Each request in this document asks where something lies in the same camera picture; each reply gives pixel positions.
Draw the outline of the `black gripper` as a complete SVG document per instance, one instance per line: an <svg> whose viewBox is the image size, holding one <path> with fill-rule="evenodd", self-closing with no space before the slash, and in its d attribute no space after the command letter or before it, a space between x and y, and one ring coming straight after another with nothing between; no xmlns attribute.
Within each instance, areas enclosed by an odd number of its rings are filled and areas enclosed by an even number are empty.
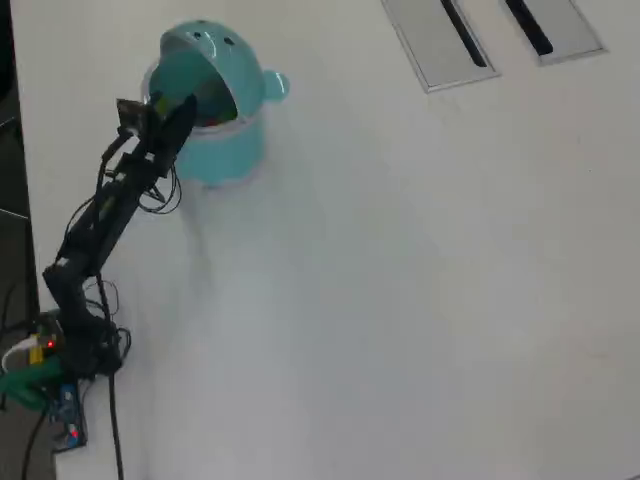
<svg viewBox="0 0 640 480"><path fill-rule="evenodd" d="M124 156L124 170L166 178L173 160L191 134L196 121L196 96L186 96L180 104L165 95L155 95L144 104L144 142Z"/></svg>

